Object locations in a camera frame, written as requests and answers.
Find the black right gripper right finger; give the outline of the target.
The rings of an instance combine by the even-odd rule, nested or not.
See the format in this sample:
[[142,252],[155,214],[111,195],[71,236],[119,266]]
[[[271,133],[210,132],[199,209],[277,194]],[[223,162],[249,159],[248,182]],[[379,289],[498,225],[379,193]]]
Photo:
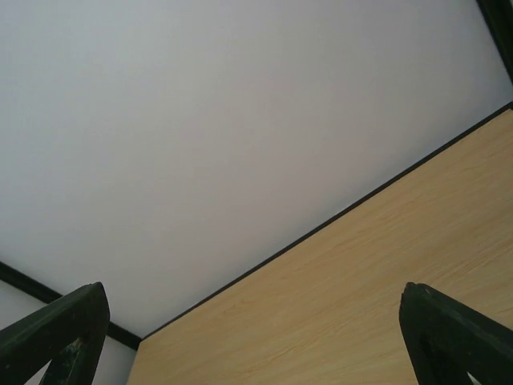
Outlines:
[[419,384],[512,383],[512,330],[422,283],[402,292],[399,323]]

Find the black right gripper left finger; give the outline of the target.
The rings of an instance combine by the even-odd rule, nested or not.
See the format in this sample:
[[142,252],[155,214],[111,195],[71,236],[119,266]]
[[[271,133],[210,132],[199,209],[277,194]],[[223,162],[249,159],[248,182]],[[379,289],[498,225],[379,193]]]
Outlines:
[[91,384],[110,322],[100,282],[88,284],[1,330],[1,383]]

